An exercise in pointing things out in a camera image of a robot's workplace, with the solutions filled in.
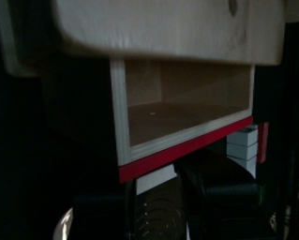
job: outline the cabinet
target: cabinet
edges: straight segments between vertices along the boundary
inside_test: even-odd
[[[281,59],[284,1],[27,0],[3,10],[50,125],[121,174],[150,162],[122,182],[250,124],[254,65]]]

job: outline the red edge strip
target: red edge strip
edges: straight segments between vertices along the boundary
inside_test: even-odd
[[[258,124],[258,154],[257,163],[266,161],[268,138],[269,138],[270,123]]]
[[[171,163],[174,160],[205,147],[206,145],[214,143],[234,131],[245,128],[253,123],[253,117],[248,117],[244,120],[214,130],[213,132],[202,135],[201,137],[189,140],[174,147],[161,151],[157,154],[153,154],[133,163],[119,167],[119,180],[121,183],[126,183],[131,179],[139,177],[141,175],[151,172],[159,167],[165,166],[167,163]]]

